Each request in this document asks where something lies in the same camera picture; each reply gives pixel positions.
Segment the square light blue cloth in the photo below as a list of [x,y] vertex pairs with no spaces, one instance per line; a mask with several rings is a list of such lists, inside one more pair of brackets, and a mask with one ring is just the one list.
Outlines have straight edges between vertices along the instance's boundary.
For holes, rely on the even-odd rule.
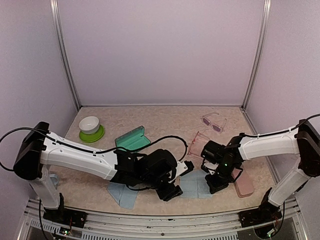
[[187,199],[206,199],[211,198],[210,188],[205,180],[207,174],[200,169],[180,177],[180,188],[182,189],[181,198]]

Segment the grey-blue glasses case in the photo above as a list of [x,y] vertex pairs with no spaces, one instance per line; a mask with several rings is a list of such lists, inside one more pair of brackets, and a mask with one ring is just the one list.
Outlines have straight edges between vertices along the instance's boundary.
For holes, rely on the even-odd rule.
[[143,148],[151,143],[145,136],[145,127],[143,125],[117,137],[114,142],[115,146],[120,150],[134,150],[135,152],[137,149]]

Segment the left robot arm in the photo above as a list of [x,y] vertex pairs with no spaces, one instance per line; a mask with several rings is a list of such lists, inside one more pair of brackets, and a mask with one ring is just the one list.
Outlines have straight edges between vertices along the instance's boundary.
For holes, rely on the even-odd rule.
[[66,222],[70,211],[63,206],[63,196],[52,183],[48,166],[73,169],[128,187],[143,184],[165,202],[183,193],[175,180],[187,171],[187,165],[168,150],[157,149],[150,154],[123,148],[99,150],[69,141],[50,131],[49,126],[40,121],[27,129],[29,133],[21,143],[13,172],[29,181],[44,208],[57,221]]

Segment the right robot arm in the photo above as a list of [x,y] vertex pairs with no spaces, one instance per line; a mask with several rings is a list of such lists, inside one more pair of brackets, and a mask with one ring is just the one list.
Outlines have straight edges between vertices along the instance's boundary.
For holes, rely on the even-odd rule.
[[205,176],[209,192],[215,194],[235,181],[232,172],[244,161],[269,156],[297,155],[294,167],[266,193],[266,203],[256,210],[256,218],[266,222],[276,209],[311,178],[320,175],[320,134],[307,119],[288,129],[257,135],[240,133],[227,145],[208,141],[201,152],[204,160],[217,167]]

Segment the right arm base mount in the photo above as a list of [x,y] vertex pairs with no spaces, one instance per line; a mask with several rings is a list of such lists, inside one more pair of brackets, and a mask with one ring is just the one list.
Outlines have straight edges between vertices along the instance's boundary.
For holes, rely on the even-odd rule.
[[242,228],[251,227],[283,217],[280,207],[269,202],[269,193],[271,188],[265,193],[260,205],[251,210],[244,210],[238,213],[239,221]]

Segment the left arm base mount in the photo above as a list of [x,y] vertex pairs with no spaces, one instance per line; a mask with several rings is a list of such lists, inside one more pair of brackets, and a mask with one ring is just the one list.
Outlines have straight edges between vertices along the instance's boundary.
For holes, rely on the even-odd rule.
[[59,194],[59,205],[57,209],[49,209],[44,207],[43,218],[58,224],[68,225],[83,229],[87,220],[87,213],[80,210],[66,208],[64,205],[64,197]]

